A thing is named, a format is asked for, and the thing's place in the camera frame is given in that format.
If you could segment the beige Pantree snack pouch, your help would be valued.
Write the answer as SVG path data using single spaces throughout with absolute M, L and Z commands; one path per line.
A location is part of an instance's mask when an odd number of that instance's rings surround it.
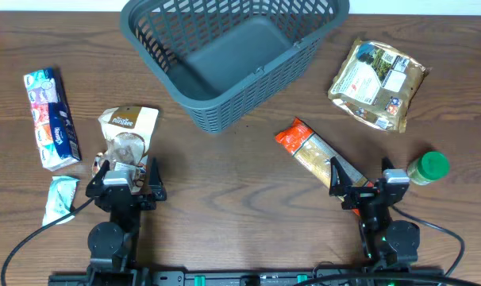
M 158 109 L 145 106 L 120 106 L 105 110 L 98 121 L 106 140 L 106 151 L 94 158 L 92 176 L 107 160 L 111 171 L 129 172 L 133 186 L 131 192 L 141 193 L 158 115 Z

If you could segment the green lid spice jar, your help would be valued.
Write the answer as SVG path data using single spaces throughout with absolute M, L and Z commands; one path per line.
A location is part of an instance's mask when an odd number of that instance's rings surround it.
M 427 185 L 446 177 L 450 171 L 448 158 L 440 152 L 427 152 L 412 161 L 407 167 L 407 175 L 417 185 Z

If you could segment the small teal tissue packet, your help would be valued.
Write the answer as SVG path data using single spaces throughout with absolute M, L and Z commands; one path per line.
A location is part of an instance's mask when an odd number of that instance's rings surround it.
M 48 225 L 71 213 L 79 179 L 70 176 L 53 176 L 48 191 L 48 199 L 42 226 Z

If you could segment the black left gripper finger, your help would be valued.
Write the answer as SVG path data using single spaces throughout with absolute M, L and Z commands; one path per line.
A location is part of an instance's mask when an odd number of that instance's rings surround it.
M 94 176 L 90 183 L 94 186 L 102 184 L 102 180 L 109 170 L 110 170 L 110 162 L 108 160 L 103 160 L 103 159 L 96 160 L 92 166 L 92 171 Z
M 149 168 L 148 187 L 151 191 L 162 191 L 164 189 L 155 157 L 152 158 Z

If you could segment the gold foil food bag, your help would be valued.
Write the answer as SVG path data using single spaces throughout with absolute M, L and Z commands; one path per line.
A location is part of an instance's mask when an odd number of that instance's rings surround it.
M 411 101 L 429 71 L 388 44 L 357 38 L 327 95 L 357 121 L 385 132 L 403 133 Z

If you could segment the Kleenex tissue multipack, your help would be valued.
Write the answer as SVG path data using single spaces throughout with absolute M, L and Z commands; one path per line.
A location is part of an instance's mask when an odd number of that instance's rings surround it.
M 78 138 L 60 74 L 53 68 L 23 77 L 43 168 L 55 171 L 81 161 Z

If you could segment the orange spaghetti packet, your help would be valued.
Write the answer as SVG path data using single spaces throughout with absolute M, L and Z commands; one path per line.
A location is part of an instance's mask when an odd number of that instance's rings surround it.
M 355 187 L 374 186 L 367 177 L 348 163 L 342 155 L 299 118 L 295 118 L 289 128 L 278 133 L 275 140 L 326 187 L 330 187 L 330 159 L 333 157 L 340 162 Z

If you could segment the grey plastic slotted basket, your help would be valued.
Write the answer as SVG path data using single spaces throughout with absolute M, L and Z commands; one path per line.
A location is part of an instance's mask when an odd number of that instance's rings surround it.
M 120 28 L 169 95 L 219 133 L 310 66 L 349 0 L 131 0 Z

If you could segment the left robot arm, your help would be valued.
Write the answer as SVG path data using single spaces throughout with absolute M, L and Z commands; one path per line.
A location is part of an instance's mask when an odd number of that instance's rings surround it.
M 149 193 L 135 195 L 128 184 L 128 175 L 111 171 L 105 161 L 91 182 L 86 196 L 110 214 L 89 233 L 87 244 L 90 264 L 86 285 L 151 285 L 152 274 L 147 268 L 136 267 L 140 214 L 154 211 L 158 201 L 167 199 L 157 161 L 149 165 Z

